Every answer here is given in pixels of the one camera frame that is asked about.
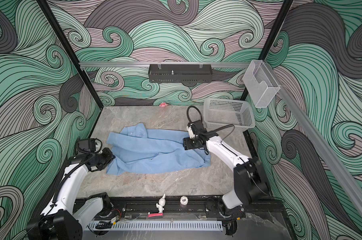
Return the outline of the light blue long sleeve shirt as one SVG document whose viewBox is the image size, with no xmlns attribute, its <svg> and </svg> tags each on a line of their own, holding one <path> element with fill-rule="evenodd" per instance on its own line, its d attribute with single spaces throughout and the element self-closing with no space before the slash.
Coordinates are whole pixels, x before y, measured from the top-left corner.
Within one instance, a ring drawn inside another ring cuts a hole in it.
<svg viewBox="0 0 362 240">
<path fill-rule="evenodd" d="M 185 150 L 184 138 L 189 138 L 188 132 L 146 129 L 143 123 L 110 133 L 107 144 L 115 158 L 107 174 L 162 174 L 209 167 L 211 156 L 200 149 Z"/>
</svg>

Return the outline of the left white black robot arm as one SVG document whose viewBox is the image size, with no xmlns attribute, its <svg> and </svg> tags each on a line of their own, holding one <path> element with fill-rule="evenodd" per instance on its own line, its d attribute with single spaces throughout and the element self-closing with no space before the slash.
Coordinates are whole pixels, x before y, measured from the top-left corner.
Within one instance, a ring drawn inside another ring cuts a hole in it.
<svg viewBox="0 0 362 240">
<path fill-rule="evenodd" d="M 29 221 L 27 237 L 30 240 L 80 240 L 96 215 L 109 215 L 112 203 L 107 193 L 90 196 L 77 211 L 74 207 L 86 175 L 105 169 L 113 159 L 109 148 L 71 157 L 52 200 L 40 216 Z"/>
</svg>

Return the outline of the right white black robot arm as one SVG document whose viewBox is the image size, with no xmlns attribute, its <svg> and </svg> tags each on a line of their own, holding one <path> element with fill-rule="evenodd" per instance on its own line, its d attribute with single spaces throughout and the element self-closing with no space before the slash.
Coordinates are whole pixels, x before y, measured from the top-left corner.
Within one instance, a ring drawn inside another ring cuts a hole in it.
<svg viewBox="0 0 362 240">
<path fill-rule="evenodd" d="M 219 157 L 233 172 L 233 190 L 222 196 L 226 209 L 248 206 L 263 196 L 269 187 L 262 162 L 241 154 L 228 145 L 216 132 L 191 125 L 189 136 L 183 139 L 186 150 L 203 149 L 207 154 Z"/>
</svg>

